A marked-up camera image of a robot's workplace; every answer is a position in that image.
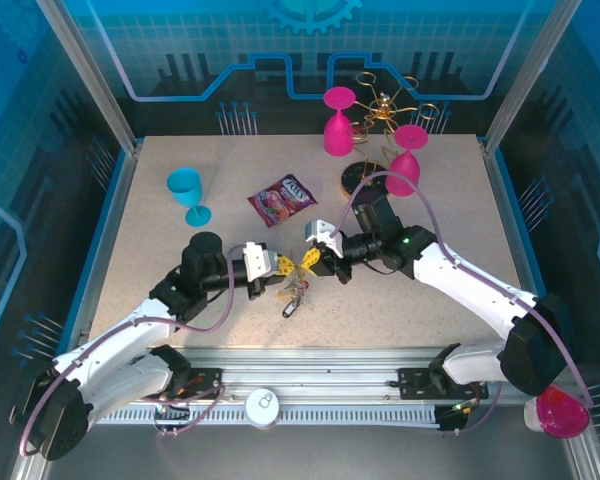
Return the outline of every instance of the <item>speckled tabletop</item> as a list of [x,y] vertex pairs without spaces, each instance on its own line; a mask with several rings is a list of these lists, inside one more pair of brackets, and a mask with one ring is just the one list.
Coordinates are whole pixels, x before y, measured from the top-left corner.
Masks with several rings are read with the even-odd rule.
[[[381,158],[384,137],[372,136],[365,150]],[[473,135],[434,135],[416,153],[420,186],[429,198],[444,240],[460,255],[501,280],[518,286],[487,173]],[[166,188],[169,173],[191,166],[203,179],[213,217],[205,230],[220,235],[225,248],[245,241],[265,241],[269,248],[301,258],[306,251],[304,226],[315,218],[336,223],[346,199],[342,170],[359,161],[353,152],[334,158],[322,148],[321,135],[148,137],[135,172],[122,223],[98,304],[91,335],[126,316],[153,286],[180,263],[182,249],[200,229],[185,223],[185,208]],[[319,202],[282,224],[267,228],[247,197],[292,173]],[[391,198],[406,225],[431,229],[415,196]],[[355,234],[353,215],[344,226]],[[417,347],[496,338],[474,314],[431,287],[401,274],[383,276],[354,268],[353,280],[310,278],[306,303],[289,319],[280,286],[249,302],[238,290],[224,327],[212,335],[175,334],[173,346],[213,347]],[[212,324],[225,307],[226,295],[194,319]]]

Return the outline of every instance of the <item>blue enclosure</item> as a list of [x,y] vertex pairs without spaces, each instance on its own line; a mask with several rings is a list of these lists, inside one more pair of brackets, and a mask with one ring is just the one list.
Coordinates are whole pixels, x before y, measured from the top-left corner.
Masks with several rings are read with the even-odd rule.
[[[430,133],[487,137],[515,199],[507,233],[530,265],[523,287],[567,300],[579,364],[600,380],[600,0],[582,0],[539,74],[525,71],[567,3],[0,0],[0,478],[18,438],[6,399],[28,361],[75,343],[133,137],[248,134],[250,118],[260,135],[322,133],[327,89],[371,100],[360,71],[390,93],[415,79],[401,98],[439,109]],[[39,5],[60,7],[109,97],[94,93]],[[538,77],[517,109],[507,97],[523,74]],[[105,100],[133,136],[121,138]],[[510,124],[489,143],[501,109]],[[226,112],[242,130],[223,123]]]

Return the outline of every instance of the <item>white label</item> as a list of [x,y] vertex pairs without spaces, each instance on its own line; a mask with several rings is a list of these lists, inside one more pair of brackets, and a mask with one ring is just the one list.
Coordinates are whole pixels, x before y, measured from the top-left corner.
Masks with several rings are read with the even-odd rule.
[[296,197],[296,199],[299,202],[306,202],[309,200],[309,196],[306,193],[304,193],[302,189],[298,186],[298,184],[296,184],[296,182],[294,182],[290,178],[285,178],[282,181],[282,185],[284,185],[285,188],[289,191],[289,193]]

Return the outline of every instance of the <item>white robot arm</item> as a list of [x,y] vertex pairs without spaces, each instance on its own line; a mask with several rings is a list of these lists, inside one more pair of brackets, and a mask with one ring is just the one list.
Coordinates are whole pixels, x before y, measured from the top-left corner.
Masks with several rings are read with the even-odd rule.
[[[311,268],[319,276],[338,277],[346,284],[352,266],[371,260],[449,295],[485,321],[501,340],[481,345],[455,344],[430,365],[431,383],[444,396],[450,385],[507,381],[532,396],[540,395],[564,369],[564,357],[535,318],[521,306],[540,311],[573,351],[574,335],[566,305],[557,296],[538,298],[507,285],[470,264],[448,246],[447,258],[435,235],[419,227],[403,227],[384,195],[355,205],[354,214],[363,230],[347,237],[323,220],[309,223],[305,240],[320,252]],[[502,295],[490,285],[458,268],[478,273],[508,292]]]
[[[234,284],[246,288],[249,299],[284,279],[277,274],[277,254],[265,244],[248,242],[242,253],[241,259],[232,261]],[[150,395],[178,400],[206,391],[203,383],[196,383],[195,391],[189,391],[198,370],[179,352],[168,345],[149,346],[174,333],[178,325],[190,322],[207,306],[207,294],[222,291],[228,284],[220,238],[208,232],[195,235],[182,253],[182,264],[127,317],[89,343],[56,357],[51,365],[29,362],[18,383],[11,422],[26,424],[50,384],[80,363],[80,355],[100,341],[83,363],[68,373],[35,419],[28,440],[48,460],[66,454],[95,422],[129,402]],[[145,318],[170,322],[138,321]],[[124,324],[128,327],[108,336]],[[216,395],[210,393],[205,398]]]

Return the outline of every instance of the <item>pink cup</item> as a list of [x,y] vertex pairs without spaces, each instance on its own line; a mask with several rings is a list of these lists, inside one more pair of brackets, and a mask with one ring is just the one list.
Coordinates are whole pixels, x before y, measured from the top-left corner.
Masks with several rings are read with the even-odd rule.
[[[420,181],[420,164],[416,157],[409,152],[404,152],[398,155],[389,166],[390,172],[399,173],[407,177],[416,187]],[[399,197],[411,195],[415,190],[411,188],[404,180],[391,175],[387,176],[385,183],[389,193],[393,193]]]
[[324,127],[324,149],[330,155],[342,157],[353,150],[353,127],[342,110],[355,100],[355,93],[346,87],[333,87],[324,94],[324,103],[337,110]]
[[538,421],[542,429],[553,437],[576,437],[589,426],[587,409],[562,390],[549,386],[536,402]]

